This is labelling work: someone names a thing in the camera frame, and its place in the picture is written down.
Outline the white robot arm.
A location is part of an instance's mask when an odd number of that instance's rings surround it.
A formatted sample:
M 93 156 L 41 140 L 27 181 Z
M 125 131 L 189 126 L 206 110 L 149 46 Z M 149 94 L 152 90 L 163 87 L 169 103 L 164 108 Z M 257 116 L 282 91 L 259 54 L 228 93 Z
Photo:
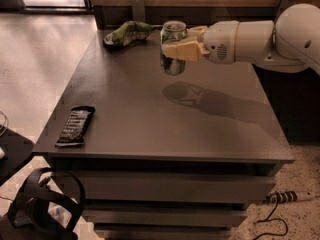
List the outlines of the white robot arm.
M 296 4 L 276 21 L 220 21 L 187 30 L 188 36 L 161 46 L 172 59 L 214 64 L 248 62 L 262 69 L 320 74 L 320 8 Z

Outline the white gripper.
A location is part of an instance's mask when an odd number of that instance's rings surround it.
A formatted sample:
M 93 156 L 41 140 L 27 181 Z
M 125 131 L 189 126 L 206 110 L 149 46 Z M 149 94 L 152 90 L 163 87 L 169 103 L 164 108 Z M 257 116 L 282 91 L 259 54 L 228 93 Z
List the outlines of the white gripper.
M 162 44 L 161 50 L 166 57 L 172 59 L 196 62 L 206 56 L 215 64 L 232 64 L 235 62 L 238 26 L 238 21 L 222 21 L 209 28 L 188 28 L 187 39 Z

